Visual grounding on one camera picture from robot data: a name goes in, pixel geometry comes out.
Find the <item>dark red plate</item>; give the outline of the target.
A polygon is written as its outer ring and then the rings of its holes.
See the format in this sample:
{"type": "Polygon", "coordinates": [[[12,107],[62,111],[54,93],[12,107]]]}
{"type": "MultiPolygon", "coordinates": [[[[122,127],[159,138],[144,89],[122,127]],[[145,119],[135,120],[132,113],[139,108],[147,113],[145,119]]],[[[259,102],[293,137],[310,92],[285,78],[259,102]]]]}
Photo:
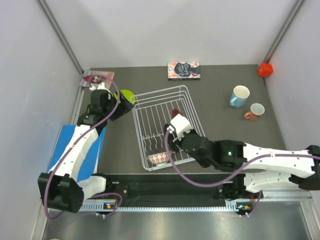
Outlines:
{"type": "Polygon", "coordinates": [[[177,115],[181,115],[181,111],[179,109],[173,109],[171,112],[172,118],[175,118],[177,115]]]}

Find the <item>light blue mug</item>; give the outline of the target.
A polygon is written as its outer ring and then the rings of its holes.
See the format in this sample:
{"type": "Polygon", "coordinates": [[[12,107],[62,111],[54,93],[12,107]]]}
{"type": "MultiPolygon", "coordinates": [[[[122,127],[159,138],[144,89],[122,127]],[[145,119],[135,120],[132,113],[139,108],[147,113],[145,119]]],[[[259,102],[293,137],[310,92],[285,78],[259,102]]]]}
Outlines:
{"type": "Polygon", "coordinates": [[[234,108],[242,107],[250,96],[250,90],[243,85],[237,85],[232,92],[229,105],[234,108]]]}

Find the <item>salmon pink mug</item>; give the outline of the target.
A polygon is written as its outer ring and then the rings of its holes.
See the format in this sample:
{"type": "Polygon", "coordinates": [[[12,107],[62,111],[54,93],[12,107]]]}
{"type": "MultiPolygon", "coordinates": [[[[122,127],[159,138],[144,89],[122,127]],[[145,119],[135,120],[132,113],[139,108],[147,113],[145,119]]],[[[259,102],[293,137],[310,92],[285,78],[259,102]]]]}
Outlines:
{"type": "Polygon", "coordinates": [[[265,107],[260,103],[253,103],[250,110],[244,114],[246,120],[255,121],[265,113],[265,107]]]}

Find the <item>lime green plate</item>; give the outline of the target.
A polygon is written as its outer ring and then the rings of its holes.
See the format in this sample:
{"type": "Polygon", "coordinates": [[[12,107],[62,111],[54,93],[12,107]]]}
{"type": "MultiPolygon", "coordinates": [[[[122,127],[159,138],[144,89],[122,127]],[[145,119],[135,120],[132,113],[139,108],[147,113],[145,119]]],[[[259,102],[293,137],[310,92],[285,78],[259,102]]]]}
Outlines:
{"type": "Polygon", "coordinates": [[[119,105],[133,106],[136,101],[135,94],[128,89],[120,89],[120,100],[119,105]]]}

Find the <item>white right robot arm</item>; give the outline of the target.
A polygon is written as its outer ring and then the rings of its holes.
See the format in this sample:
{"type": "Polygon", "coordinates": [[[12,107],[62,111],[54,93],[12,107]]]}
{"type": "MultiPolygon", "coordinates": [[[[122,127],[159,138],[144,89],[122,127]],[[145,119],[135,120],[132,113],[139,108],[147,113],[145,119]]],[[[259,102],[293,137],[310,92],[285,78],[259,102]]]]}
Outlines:
{"type": "Polygon", "coordinates": [[[163,126],[166,151],[183,150],[203,168],[230,173],[213,183],[200,183],[177,173],[189,184],[200,188],[230,188],[230,193],[245,198],[272,188],[296,186],[301,190],[320,189],[320,148],[310,145],[300,151],[263,148],[236,140],[212,141],[200,136],[191,125],[175,129],[163,126]]]}

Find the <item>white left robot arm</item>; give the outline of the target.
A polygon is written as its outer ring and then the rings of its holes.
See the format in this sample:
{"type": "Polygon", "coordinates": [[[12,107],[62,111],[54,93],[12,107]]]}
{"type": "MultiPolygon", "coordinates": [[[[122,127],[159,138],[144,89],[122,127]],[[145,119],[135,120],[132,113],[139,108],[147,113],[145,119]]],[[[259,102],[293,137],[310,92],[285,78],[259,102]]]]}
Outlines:
{"type": "Polygon", "coordinates": [[[133,108],[133,93],[126,89],[111,92],[95,89],[90,104],[79,116],[69,143],[48,172],[39,175],[37,183],[46,212],[77,213],[86,200],[122,196],[114,192],[111,179],[93,171],[79,180],[79,172],[92,146],[103,137],[108,120],[114,121],[133,108]]]}

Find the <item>red patterned white bowl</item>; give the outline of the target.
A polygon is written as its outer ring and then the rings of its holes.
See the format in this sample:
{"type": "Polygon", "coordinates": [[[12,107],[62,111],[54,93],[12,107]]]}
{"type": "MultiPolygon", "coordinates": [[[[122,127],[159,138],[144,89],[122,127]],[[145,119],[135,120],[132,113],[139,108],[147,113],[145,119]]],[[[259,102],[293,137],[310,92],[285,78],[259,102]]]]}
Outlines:
{"type": "Polygon", "coordinates": [[[155,154],[151,154],[147,156],[147,160],[156,166],[165,164],[169,161],[169,156],[172,155],[172,152],[169,151],[169,153],[167,153],[166,151],[164,152],[159,152],[159,153],[155,153],[155,154]]]}

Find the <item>pink cover book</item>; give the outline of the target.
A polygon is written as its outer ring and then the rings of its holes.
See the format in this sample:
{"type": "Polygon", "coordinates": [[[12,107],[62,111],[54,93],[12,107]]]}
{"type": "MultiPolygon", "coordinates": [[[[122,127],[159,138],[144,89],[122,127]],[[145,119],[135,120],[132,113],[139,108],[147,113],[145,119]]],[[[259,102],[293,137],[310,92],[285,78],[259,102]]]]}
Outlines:
{"type": "Polygon", "coordinates": [[[114,76],[115,73],[112,71],[85,70],[82,74],[79,86],[84,88],[97,88],[102,82],[105,82],[106,88],[109,89],[114,76]]]}

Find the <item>blue foam pad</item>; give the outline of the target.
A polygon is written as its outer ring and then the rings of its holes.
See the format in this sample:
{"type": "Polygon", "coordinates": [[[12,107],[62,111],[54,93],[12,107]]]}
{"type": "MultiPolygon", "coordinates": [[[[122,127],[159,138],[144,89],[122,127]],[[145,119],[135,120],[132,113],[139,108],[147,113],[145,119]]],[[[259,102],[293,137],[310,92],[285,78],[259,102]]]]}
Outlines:
{"type": "MultiPolygon", "coordinates": [[[[47,172],[52,171],[60,160],[60,157],[64,154],[67,145],[72,139],[75,132],[75,124],[65,124],[61,127],[58,139],[55,144],[53,154],[51,156],[50,163],[47,167],[47,172]]],[[[102,130],[97,140],[91,145],[88,150],[85,159],[82,161],[78,175],[74,178],[76,182],[80,182],[89,178],[92,174],[97,172],[98,162],[101,156],[106,128],[102,130]]]]}

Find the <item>floral Little Women book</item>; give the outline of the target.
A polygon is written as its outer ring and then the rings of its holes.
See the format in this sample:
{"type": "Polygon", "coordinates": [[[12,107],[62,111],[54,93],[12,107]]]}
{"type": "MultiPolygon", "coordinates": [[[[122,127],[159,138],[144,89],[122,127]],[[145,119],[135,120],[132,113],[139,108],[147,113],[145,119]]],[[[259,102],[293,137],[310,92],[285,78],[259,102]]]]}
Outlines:
{"type": "Polygon", "coordinates": [[[167,64],[169,81],[200,80],[200,63],[198,61],[172,61],[167,64]]]}

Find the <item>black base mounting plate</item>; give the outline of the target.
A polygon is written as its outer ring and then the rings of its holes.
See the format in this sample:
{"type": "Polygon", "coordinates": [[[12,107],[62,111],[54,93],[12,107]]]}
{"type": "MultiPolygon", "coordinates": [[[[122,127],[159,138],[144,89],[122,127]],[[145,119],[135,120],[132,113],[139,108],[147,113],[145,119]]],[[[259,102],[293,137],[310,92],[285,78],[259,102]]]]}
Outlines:
{"type": "Polygon", "coordinates": [[[250,193],[244,185],[244,174],[239,174],[219,186],[199,187],[182,179],[176,173],[151,174],[103,174],[94,177],[106,179],[106,192],[123,194],[126,199],[139,196],[195,196],[207,195],[215,200],[250,199],[257,193],[250,193]]]}

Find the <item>red cube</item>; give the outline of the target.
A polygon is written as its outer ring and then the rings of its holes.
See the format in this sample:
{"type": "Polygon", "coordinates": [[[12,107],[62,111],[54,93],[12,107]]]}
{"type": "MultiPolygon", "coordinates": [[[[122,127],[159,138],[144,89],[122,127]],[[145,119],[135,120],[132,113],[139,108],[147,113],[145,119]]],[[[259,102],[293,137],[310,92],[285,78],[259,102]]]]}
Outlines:
{"type": "Polygon", "coordinates": [[[263,78],[268,78],[273,72],[273,66],[266,62],[262,62],[257,69],[257,74],[263,78]]]}

